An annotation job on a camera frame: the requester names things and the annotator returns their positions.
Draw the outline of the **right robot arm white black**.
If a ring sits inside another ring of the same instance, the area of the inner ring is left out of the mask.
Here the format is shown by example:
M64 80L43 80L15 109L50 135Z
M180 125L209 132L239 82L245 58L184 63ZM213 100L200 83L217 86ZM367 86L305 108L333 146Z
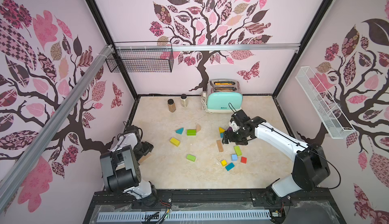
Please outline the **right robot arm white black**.
M250 140L258 138L292 160L291 174L266 188L265 198L271 205L291 193L300 190L312 191L330 176L329 162L321 146L297 140L279 131L261 117L250 118L243 110L232 114L229 126L231 130L224 133L223 144L246 146Z

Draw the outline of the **natural wood plank block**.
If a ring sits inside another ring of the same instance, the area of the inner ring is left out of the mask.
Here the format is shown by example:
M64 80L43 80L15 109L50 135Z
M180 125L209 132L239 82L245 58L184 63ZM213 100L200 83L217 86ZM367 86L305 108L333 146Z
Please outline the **natural wood plank block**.
M217 144L218 151L223 152L223 144L222 144L221 140L217 140L216 144Z

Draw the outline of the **teal triangular block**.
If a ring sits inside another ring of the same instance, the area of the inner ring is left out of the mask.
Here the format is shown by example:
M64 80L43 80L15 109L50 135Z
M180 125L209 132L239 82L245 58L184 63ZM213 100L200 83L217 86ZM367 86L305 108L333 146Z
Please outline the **teal triangular block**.
M183 132L184 132L184 128L183 128L183 127L182 127L182 128L179 128L179 129L177 129L175 132L176 132L177 134L182 135Z

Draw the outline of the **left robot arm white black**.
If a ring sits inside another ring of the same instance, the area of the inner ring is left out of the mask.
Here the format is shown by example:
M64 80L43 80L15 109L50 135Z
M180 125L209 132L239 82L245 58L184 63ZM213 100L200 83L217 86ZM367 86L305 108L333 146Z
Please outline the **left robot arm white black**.
M142 140L143 130L135 125L116 138L117 146L100 156L104 190L119 196L129 194L145 206L157 204L155 186L144 180L140 171L140 160L146 159L154 146Z

